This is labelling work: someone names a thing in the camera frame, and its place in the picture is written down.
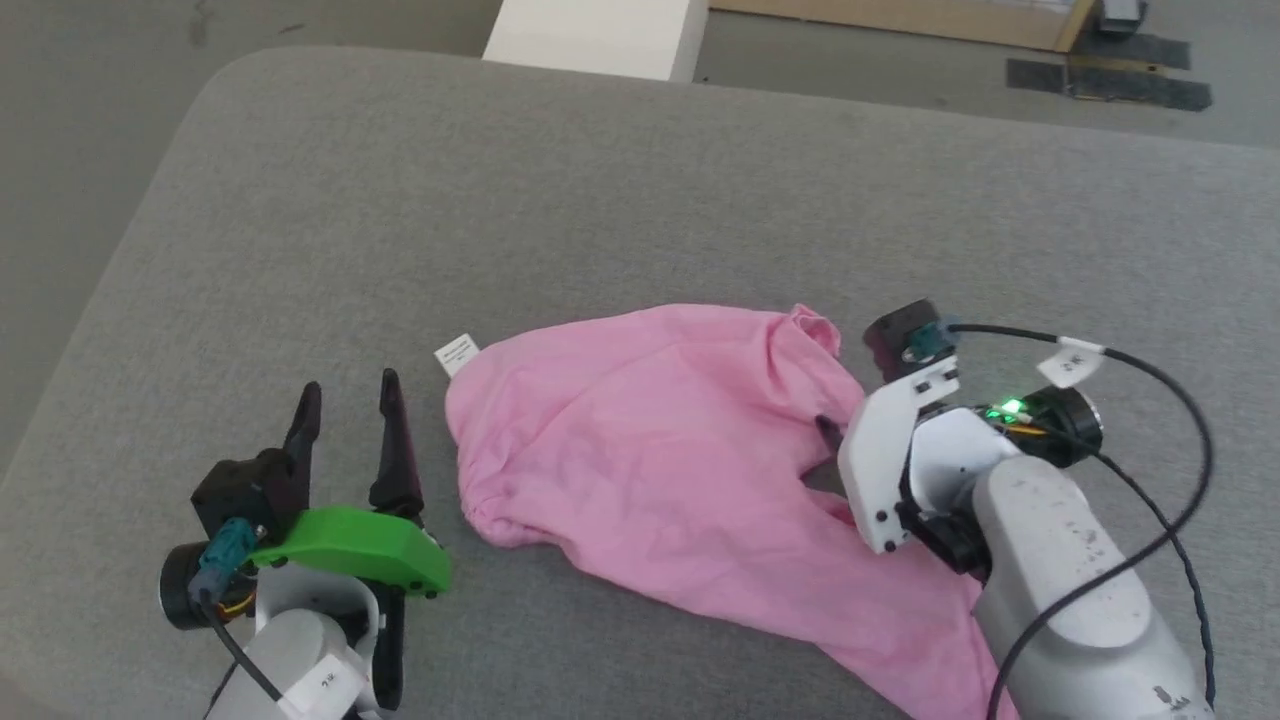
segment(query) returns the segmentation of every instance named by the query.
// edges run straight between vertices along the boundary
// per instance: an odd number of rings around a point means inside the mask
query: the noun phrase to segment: gray floor
[[[500,0],[0,0],[0,469],[183,113],[259,49],[479,55]],[[1216,105],[1184,114],[1009,91],[1002,47],[716,14],[708,82],[1280,146],[1274,0],[1155,0]],[[0,702],[17,708],[0,678]],[[42,716],[19,711],[22,716]]]

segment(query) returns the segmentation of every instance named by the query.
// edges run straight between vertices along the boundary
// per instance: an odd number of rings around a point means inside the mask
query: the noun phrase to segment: pink shirt
[[[863,389],[840,333],[790,314],[667,305],[493,345],[449,387],[467,520],[690,612],[817,643],[919,720],[983,717],[979,587],[919,543],[876,556],[800,475]],[[1001,717],[1015,717],[1012,706]]]

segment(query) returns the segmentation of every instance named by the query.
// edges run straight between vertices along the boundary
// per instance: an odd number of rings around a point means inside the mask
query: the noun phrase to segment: gray cushioned surface
[[[4,674],[77,715],[195,716],[228,659],[169,629],[154,585],[200,537],[187,495],[279,442],[316,379],[315,502],[360,503],[390,365],[457,562],[454,592],[411,607],[406,717],[899,717],[813,647],[554,548],[481,543],[431,351],[663,302],[803,301],[874,386],[861,329],[928,295],[1126,348],[1203,400],[1221,465],[1187,544],[1221,715],[1275,717],[1276,177],[1261,150],[420,54],[252,55],[193,105],[0,489]],[[1037,387],[1046,352],[970,342],[968,396]],[[1120,368],[1089,391],[1172,510],[1196,465],[1178,405]],[[1119,482],[1075,474],[1124,547],[1156,532]],[[1175,559],[1143,577],[1198,662]]]

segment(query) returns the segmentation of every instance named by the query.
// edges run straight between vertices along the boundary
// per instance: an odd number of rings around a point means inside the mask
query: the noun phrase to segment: fabric tag
[[[293,683],[276,705],[289,720],[342,720],[365,684],[365,674],[349,660],[329,653]]]
[[[462,333],[453,342],[445,345],[444,347],[435,351],[435,359],[440,361],[444,366],[444,372],[453,375],[458,374],[458,370],[463,365],[471,361],[472,357],[480,354],[480,347],[476,346],[471,336]]]
[[[1057,342],[1061,350],[1048,360],[1036,365],[1036,369],[1055,386],[1071,387],[1102,366],[1102,351],[1106,348],[1101,345],[1074,337],[1060,337]]]

